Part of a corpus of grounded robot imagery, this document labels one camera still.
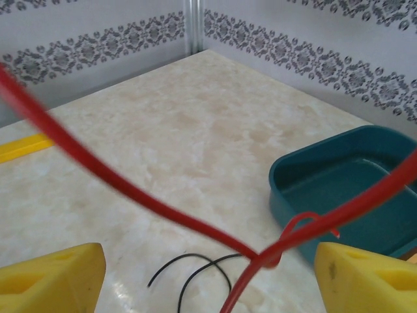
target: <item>beige marble surface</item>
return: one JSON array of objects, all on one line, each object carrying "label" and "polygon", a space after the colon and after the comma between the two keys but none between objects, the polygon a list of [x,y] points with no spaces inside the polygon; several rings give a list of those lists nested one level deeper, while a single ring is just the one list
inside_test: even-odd
[{"label": "beige marble surface", "polygon": [[[204,52],[52,110],[81,141],[134,183],[256,250],[280,235],[268,209],[268,171],[280,156],[364,125],[320,100]],[[0,143],[33,132],[0,129]],[[176,312],[180,289],[205,262],[185,259],[150,289],[147,281],[183,252],[217,258],[215,242],[121,197],[57,148],[0,164],[0,266],[86,243],[104,247],[108,269],[97,312]],[[235,281],[246,260],[223,267]],[[199,275],[183,312],[217,312],[227,286]],[[313,271],[287,252],[261,271],[234,312],[323,313]]]}]

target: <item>teal plastic tray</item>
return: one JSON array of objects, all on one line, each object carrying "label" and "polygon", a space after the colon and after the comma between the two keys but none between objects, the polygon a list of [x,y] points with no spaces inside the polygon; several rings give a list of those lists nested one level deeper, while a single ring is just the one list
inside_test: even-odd
[{"label": "teal plastic tray", "polygon": [[[272,214],[283,227],[301,212],[323,215],[379,181],[416,147],[389,128],[364,126],[285,155],[270,169]],[[321,241],[393,257],[411,250],[417,246],[417,181],[339,231],[339,240],[326,234],[301,245],[301,253],[313,264]]]}]

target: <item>black cable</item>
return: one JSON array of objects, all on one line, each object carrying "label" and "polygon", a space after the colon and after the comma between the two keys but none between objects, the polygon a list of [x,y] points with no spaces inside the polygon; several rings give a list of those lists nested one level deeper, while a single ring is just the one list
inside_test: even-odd
[{"label": "black cable", "polygon": [[176,261],[178,261],[178,260],[181,260],[181,259],[183,259],[183,258],[187,258],[187,257],[189,257],[189,256],[195,256],[195,257],[198,257],[198,258],[202,258],[202,259],[204,259],[204,260],[206,260],[206,261],[208,261],[208,262],[210,262],[210,263],[208,263],[208,265],[209,266],[212,266],[212,265],[214,265],[215,267],[217,267],[218,268],[218,270],[222,273],[222,275],[224,276],[224,278],[226,279],[226,281],[227,281],[227,285],[229,285],[229,292],[232,290],[232,283],[230,283],[230,280],[229,280],[229,277],[227,277],[227,274],[225,273],[225,271],[219,266],[219,265],[217,265],[217,263],[219,262],[218,260],[215,260],[215,261],[213,261],[212,259],[210,259],[210,258],[208,258],[208,257],[206,257],[206,256],[203,256],[203,255],[201,255],[201,254],[198,254],[198,253],[186,253],[186,254],[183,254],[183,255],[181,255],[181,256],[177,256],[176,258],[174,258],[174,259],[172,259],[171,261],[169,261],[169,262],[167,262],[163,267],[161,267],[156,273],[155,273],[155,275],[151,278],[151,280],[149,281],[149,283],[148,283],[148,288],[152,285],[152,283],[154,282],[154,280],[155,280],[155,278],[164,270],[164,269],[166,269],[168,266],[170,266],[172,263],[174,263],[174,262],[176,262]]},{"label": "black cable", "polygon": [[228,256],[223,256],[221,258],[218,258],[217,260],[211,261],[210,263],[200,267],[198,270],[196,270],[190,277],[188,277],[187,281],[185,282],[184,286],[182,287],[180,298],[178,300],[178,307],[177,307],[177,313],[181,313],[181,303],[182,303],[182,297],[184,296],[185,289],[187,288],[188,284],[191,282],[191,280],[200,272],[204,271],[205,269],[208,269],[210,266],[216,266],[218,268],[217,263],[231,259],[231,258],[237,258],[242,256],[242,254],[236,253],[236,254],[230,254]]}]

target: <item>damask pattern border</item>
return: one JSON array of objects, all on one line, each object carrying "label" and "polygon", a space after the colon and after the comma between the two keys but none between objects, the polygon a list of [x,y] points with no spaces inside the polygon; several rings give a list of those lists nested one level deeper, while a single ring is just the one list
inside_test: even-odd
[{"label": "damask pattern border", "polygon": [[365,22],[373,20],[378,25],[396,25],[401,31],[410,26],[417,33],[417,0],[287,0],[331,13],[342,12],[343,16],[360,16]]},{"label": "damask pattern border", "polygon": [[44,8],[47,5],[60,5],[61,3],[73,3],[78,0],[0,0],[0,15],[17,11],[25,11],[27,7]]},{"label": "damask pattern border", "polygon": [[128,23],[102,32],[80,35],[49,46],[4,54],[2,64],[22,85],[43,83],[48,78],[67,75],[117,59],[124,55],[184,37],[184,14],[169,13],[159,18]]},{"label": "damask pattern border", "polygon": [[363,61],[354,62],[350,56],[325,51],[323,47],[265,27],[254,26],[228,15],[205,10],[205,36],[234,46],[265,61],[273,62],[298,75],[317,80],[320,84],[373,102],[382,110],[392,110],[396,116],[405,114],[417,124],[417,80],[410,84],[396,72],[385,73]]}]

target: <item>wallpaper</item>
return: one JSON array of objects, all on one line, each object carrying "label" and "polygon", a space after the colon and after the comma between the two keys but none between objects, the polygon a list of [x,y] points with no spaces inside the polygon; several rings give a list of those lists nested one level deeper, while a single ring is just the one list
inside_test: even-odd
[{"label": "wallpaper", "polygon": [[[417,65],[412,52],[417,1],[278,0],[281,6],[271,7],[276,17],[261,14],[268,7],[256,7],[255,1],[245,1],[254,3],[247,9],[242,3],[237,7],[237,1],[219,2],[206,1],[205,48],[372,123],[417,134]],[[210,9],[211,3],[218,9]],[[294,18],[285,18],[292,9]],[[320,35],[326,28],[332,38]],[[391,47],[393,38],[401,45]]]},{"label": "wallpaper", "polygon": [[[0,64],[47,107],[187,54],[180,0],[0,0]],[[0,102],[0,127],[18,120]]]}]

